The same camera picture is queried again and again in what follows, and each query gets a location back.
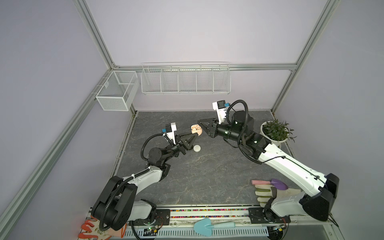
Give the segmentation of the pink earbud charging case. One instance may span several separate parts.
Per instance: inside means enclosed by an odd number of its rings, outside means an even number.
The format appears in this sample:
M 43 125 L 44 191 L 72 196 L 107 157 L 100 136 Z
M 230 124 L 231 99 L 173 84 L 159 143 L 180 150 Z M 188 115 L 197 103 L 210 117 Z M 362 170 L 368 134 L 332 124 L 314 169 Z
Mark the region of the pink earbud charging case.
M 203 129 L 200 125 L 192 125 L 191 126 L 191 133 L 192 134 L 197 133 L 200 136 L 203 133 Z

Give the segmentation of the white earbud charging case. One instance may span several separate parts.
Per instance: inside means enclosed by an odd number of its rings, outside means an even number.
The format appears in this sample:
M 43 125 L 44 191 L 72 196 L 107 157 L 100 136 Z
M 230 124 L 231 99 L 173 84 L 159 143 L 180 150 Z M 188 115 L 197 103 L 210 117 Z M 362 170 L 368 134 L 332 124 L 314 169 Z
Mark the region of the white earbud charging case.
M 194 150 L 196 153 L 198 153 L 198 152 L 201 151 L 201 146 L 199 146 L 199 145 L 195 145 L 195 146 L 193 147 L 193 150 Z

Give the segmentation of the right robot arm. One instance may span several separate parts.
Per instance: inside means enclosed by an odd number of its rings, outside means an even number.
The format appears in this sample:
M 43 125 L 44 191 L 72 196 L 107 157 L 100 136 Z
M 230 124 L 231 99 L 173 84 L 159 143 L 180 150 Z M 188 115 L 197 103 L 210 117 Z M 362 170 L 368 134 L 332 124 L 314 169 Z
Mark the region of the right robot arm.
M 334 174 L 324 175 L 300 163 L 282 151 L 270 139 L 254 131 L 254 119 L 243 100 L 232 104 L 213 103 L 216 118 L 198 120 L 197 124 L 211 138 L 222 137 L 235 142 L 233 146 L 251 162 L 268 165 L 292 182 L 300 190 L 271 190 L 269 199 L 260 201 L 267 221 L 291 215 L 308 215 L 327 221 L 338 194 L 340 179 Z

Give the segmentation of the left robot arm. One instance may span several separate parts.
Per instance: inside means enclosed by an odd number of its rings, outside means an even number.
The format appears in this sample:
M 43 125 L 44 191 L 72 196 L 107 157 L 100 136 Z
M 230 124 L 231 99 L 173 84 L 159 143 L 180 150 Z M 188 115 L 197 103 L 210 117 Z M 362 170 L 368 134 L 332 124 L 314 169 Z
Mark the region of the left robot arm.
M 156 204 L 145 199 L 136 201 L 137 194 L 163 180 L 171 168 L 167 161 L 173 157 L 177 158 L 180 154 L 185 155 L 194 147 L 198 136 L 198 133 L 175 135 L 171 140 L 163 133 L 146 139 L 141 149 L 141 158 L 147 162 L 146 168 L 128 177 L 111 177 L 95 202 L 91 215 L 100 221 L 99 229 L 117 231 L 127 222 L 134 220 L 154 222 Z M 165 138 L 169 145 L 165 148 L 152 148 L 145 157 L 144 150 L 147 144 L 156 137 Z

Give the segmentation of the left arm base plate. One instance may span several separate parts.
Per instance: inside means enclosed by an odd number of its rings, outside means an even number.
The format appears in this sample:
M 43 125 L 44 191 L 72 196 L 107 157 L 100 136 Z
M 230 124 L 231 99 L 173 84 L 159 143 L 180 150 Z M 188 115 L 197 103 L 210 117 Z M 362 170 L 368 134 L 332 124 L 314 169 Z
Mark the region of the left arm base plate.
M 157 209 L 154 218 L 149 220 L 134 220 L 134 226 L 168 226 L 171 220 L 170 209 Z

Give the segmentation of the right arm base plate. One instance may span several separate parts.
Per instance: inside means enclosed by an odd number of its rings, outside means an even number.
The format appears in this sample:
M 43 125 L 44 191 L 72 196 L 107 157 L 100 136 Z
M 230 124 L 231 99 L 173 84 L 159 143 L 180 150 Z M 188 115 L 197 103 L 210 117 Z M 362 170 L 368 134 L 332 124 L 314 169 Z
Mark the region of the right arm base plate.
M 279 217 L 271 210 L 265 211 L 261 207 L 248 208 L 249 218 L 252 224 L 289 224 L 291 219 L 289 216 Z

